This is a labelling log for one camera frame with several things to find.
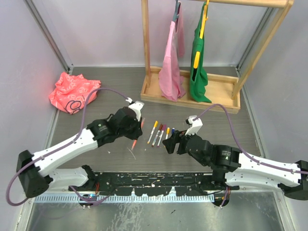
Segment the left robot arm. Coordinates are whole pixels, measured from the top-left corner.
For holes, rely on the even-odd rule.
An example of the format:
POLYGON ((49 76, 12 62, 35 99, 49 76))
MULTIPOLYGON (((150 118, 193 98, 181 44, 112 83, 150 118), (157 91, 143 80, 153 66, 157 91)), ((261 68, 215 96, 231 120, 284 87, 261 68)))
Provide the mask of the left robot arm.
POLYGON ((64 186, 82 187, 90 191, 96 186, 96 178, 89 167, 58 169, 67 161, 94 150, 116 139, 126 137, 136 140, 142 135, 141 110, 143 103, 136 101, 110 114, 106 119, 97 119, 82 131, 48 149, 31 153, 28 150, 18 156, 16 170, 27 198, 41 195, 50 188, 64 186))

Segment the orange marker pen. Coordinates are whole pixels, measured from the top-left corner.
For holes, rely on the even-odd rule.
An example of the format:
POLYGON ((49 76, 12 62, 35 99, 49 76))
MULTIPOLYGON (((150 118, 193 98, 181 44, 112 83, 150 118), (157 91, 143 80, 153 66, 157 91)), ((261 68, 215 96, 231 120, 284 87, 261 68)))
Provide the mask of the orange marker pen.
MULTIPOLYGON (((143 118, 142 121, 141 121, 141 129, 143 128, 144 121, 145 121, 145 118, 143 118)), ((132 144, 132 147, 131 147, 132 150, 134 149, 136 143, 137 143, 137 140, 134 140, 134 142, 133 142, 133 144, 132 144)))

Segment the orange white pen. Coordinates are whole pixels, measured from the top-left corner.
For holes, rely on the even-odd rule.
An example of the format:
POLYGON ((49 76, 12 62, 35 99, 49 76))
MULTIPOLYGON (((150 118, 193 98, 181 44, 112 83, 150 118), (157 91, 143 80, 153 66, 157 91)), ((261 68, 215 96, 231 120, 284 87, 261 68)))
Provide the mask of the orange white pen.
POLYGON ((151 131, 151 133, 150 133, 150 137, 149 137, 149 139, 148 139, 148 141, 147 141, 147 144, 149 144, 149 143, 150 143, 150 141, 151 141, 151 138, 152 138, 152 136, 153 136, 154 131, 155 131, 155 127, 153 127, 153 128, 152 128, 152 131, 151 131))

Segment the purple capped white pen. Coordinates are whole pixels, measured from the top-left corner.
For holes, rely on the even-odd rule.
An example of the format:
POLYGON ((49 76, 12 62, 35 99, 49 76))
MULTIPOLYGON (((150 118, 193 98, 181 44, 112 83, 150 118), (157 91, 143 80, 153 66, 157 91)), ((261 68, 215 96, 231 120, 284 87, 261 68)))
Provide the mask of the purple capped white pen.
POLYGON ((159 140, 158 140, 158 143, 157 143, 157 147, 159 147, 159 146, 160 146, 161 139, 162 139, 162 137, 163 137, 163 133, 164 133, 164 131, 163 131, 163 130, 161 130, 161 133, 160 133, 160 135, 159 135, 159 140))

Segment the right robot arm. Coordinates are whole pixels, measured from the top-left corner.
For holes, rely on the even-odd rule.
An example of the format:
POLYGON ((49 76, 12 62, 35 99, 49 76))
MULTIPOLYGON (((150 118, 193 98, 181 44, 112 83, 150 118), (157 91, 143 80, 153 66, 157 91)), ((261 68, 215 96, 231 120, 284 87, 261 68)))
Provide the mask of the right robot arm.
POLYGON ((277 162, 228 145, 211 144, 196 134, 186 135, 178 130, 163 144, 169 154, 188 154, 202 166, 210 167, 215 189, 248 186, 283 192, 295 200, 308 199, 306 161, 277 162))

